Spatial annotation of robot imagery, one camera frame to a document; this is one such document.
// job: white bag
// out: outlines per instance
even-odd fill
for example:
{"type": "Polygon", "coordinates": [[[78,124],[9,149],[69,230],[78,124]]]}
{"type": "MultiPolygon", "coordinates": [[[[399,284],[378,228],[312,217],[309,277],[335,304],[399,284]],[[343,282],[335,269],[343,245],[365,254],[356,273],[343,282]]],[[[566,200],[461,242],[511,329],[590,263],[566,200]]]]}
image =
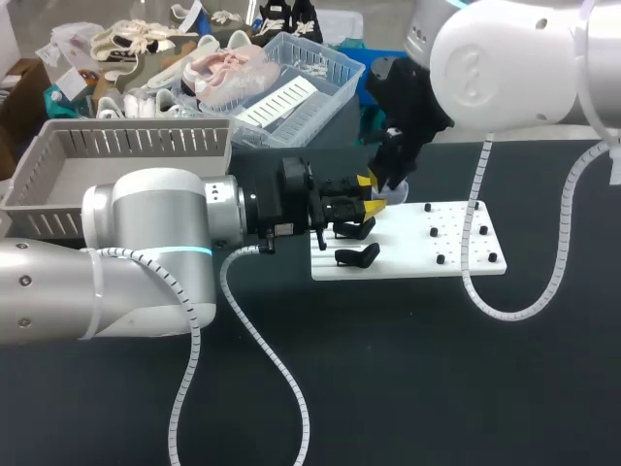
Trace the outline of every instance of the white bag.
{"type": "Polygon", "coordinates": [[[60,53],[78,70],[99,71],[99,64],[90,56],[90,40],[104,32],[99,24],[73,22],[54,27],[49,44],[36,53],[49,66],[56,67],[60,53]]]}

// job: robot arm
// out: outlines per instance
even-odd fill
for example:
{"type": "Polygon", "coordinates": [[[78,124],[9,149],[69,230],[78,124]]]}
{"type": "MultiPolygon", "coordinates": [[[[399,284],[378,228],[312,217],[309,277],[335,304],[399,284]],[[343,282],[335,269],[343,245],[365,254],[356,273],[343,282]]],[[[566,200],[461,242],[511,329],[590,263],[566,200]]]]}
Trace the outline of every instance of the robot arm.
{"type": "Polygon", "coordinates": [[[404,43],[411,59],[378,60],[367,81],[387,114],[369,166],[376,190],[395,189],[422,146],[448,126],[590,124],[585,93],[604,123],[621,126],[620,21],[618,2],[585,14],[505,0],[418,0],[404,43]],[[576,28],[585,16],[588,84],[580,95],[576,28]]]}
{"type": "Polygon", "coordinates": [[[231,176],[200,180],[169,168],[93,186],[82,202],[89,250],[0,242],[0,344],[188,332],[172,289],[147,267],[97,252],[106,248],[157,262],[182,285],[199,325],[209,325],[216,301],[213,248],[238,247],[246,234],[256,233],[266,241],[260,250],[272,253],[278,236],[313,230],[325,249],[328,223],[356,236],[383,207],[365,201],[370,187],[361,180],[319,183],[308,164],[290,158],[246,193],[231,176]]]}

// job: gray plastic basket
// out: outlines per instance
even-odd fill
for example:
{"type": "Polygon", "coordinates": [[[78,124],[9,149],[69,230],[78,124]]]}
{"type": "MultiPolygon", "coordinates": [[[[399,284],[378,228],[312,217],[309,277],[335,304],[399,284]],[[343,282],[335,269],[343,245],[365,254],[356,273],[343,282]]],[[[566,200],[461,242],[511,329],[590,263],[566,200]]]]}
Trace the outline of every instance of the gray plastic basket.
{"type": "Polygon", "coordinates": [[[81,238],[82,198],[91,186],[153,167],[226,174],[231,125],[228,118],[48,121],[17,165],[0,210],[28,238],[81,238]]]}

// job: black table surface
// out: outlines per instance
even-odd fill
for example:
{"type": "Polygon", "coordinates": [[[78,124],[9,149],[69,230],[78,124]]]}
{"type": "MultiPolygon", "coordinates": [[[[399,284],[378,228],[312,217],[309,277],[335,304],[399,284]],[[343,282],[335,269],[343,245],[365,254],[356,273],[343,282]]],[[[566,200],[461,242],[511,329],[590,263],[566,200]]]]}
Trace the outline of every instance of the black table surface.
{"type": "MultiPolygon", "coordinates": [[[[481,190],[504,276],[475,278],[503,310],[532,303],[556,249],[560,193],[592,142],[499,143],[481,190]]],[[[432,145],[413,202],[464,199],[479,144],[432,145]]],[[[302,155],[320,178],[364,173],[369,150],[238,152],[241,183],[302,155]]],[[[240,259],[234,295],[302,388],[311,465],[618,464],[621,192],[602,157],[574,200],[565,281],[540,315],[499,322],[461,279],[314,282],[308,238],[240,259]]],[[[215,255],[219,268],[225,252],[215,255]]],[[[183,465],[292,465],[295,398],[221,293],[180,425],[183,465]]],[[[189,337],[0,350],[3,465],[165,465],[189,337]]]]}

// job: cardboard box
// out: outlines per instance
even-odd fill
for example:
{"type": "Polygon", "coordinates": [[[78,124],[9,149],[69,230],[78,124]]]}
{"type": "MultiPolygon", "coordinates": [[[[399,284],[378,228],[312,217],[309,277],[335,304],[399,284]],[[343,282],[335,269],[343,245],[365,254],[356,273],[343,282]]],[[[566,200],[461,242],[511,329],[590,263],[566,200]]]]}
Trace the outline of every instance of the cardboard box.
{"type": "Polygon", "coordinates": [[[20,146],[27,146],[46,120],[43,93],[51,86],[39,58],[22,58],[9,74],[21,75],[21,80],[0,107],[0,181],[13,175],[20,146]]]}

